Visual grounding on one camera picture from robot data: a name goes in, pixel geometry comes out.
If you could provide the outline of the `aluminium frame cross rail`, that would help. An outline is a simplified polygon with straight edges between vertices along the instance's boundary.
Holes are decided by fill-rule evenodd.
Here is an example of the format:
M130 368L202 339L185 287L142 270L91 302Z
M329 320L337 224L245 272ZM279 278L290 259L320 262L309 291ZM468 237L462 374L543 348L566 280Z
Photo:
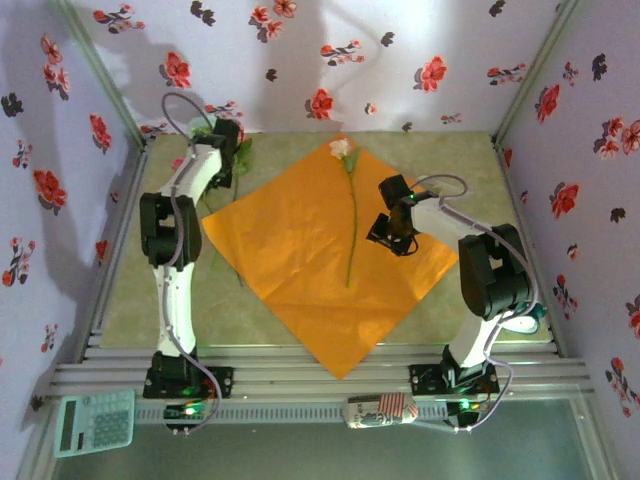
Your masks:
M221 346L204 348L207 366L234 370L235 402L337 401L369 393L410 389L409 368L437 363L441 347L378 345L342 380L335 378L302 346ZM143 389L151 364L149 349L89 347L80 362L55 367L46 393L50 397L109 390ZM511 365L497 369L510 379L509 400L564 398L594 391L586 364L561 357L554 344L499 344L495 359Z

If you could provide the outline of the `orange wrapping paper sheet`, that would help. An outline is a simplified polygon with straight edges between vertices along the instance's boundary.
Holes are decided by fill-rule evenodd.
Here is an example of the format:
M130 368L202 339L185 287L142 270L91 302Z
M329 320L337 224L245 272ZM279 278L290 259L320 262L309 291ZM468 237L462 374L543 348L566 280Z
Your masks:
M335 378L345 378L457 263L429 235L398 257L366 235L396 169L367 150L352 174L323 144L202 221L246 285Z

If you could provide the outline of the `aluminium side rail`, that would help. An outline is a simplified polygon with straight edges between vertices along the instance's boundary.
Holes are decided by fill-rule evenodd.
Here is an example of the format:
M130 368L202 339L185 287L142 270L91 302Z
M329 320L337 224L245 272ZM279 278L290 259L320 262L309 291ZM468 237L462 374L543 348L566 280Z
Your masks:
M108 190L107 217L97 237L97 241L105 241L106 245L101 251L96 248L92 250L94 283L89 291L91 296L86 303L84 315L77 327L76 345L71 356L73 363L83 361L92 332L101 329L108 313L151 148L152 143L147 143L132 156Z
M537 251L532 241L532 238L530 235L530 229L527 224L526 218L522 211L523 204L516 197L516 190L514 189L509 177L508 168L506 166L506 161L504 158L504 149L502 145L499 142L496 142L494 137L491 137L490 140L491 140L491 146L496 156L496 161L498 163L500 172L503 177L505 188L508 192L509 199L512 204L512 209L515 215L518 230L521 234L522 243L525 249L525 253L527 255L527 260L531 265L531 268L535 276L535 280L538 285L539 302L547 308L547 314L545 316L547 330L549 331L549 335L553 340L553 343L555 344L557 355L560 356L561 358L564 358L567 356L567 353L565 352L566 348L563 342L562 334L557 331L557 328L555 325L557 318L553 310L554 299L548 298L548 284L546 282L546 279L543 273L539 268L539 262L538 262L539 258L537 255Z

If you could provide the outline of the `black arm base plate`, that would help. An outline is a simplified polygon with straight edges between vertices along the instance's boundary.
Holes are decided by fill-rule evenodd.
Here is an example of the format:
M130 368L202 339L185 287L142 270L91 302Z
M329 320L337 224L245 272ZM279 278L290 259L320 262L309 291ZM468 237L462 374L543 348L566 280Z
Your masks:
M496 369L491 364L487 364L485 370L475 378L457 386L450 386L445 382L439 364L410 365L408 370L409 384L414 396L477 395L500 392Z
M142 396L145 399L207 399L216 398L213 376L220 387L220 398L229 398L234 384L231 367L207 367L209 375L200 369L170 373L150 368L147 370Z

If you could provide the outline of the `aluminium corner post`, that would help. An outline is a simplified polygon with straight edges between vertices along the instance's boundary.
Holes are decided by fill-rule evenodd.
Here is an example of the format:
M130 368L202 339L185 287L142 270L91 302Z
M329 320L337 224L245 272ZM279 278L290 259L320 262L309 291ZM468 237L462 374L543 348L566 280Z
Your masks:
M136 147L142 151L145 148L146 140L144 140L139 133L139 129L135 125L134 119L124 102L124 97L113 81L112 76L100 57L88 30L72 5L71 0L45 1L62 17L66 31L71 35L76 46L82 52L85 63L90 67L102 87L104 94L115 108L126 128L129 138L134 142Z
M553 22L529 66L528 72L517 90L517 93L503 116L498 128L491 136L491 142L496 151L502 148L504 139L512 127L519 110L524 104L529 92L533 89L537 78L545 69L549 58L555 53L557 45L565 36L576 12L587 0L561 0L556 7Z

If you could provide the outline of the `teal calculator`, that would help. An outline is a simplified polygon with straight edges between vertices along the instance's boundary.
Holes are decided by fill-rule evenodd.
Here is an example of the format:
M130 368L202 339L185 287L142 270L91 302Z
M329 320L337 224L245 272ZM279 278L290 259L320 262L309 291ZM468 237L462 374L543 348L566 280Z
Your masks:
M135 398L134 390L63 397L56 418L54 456L68 458L130 445Z

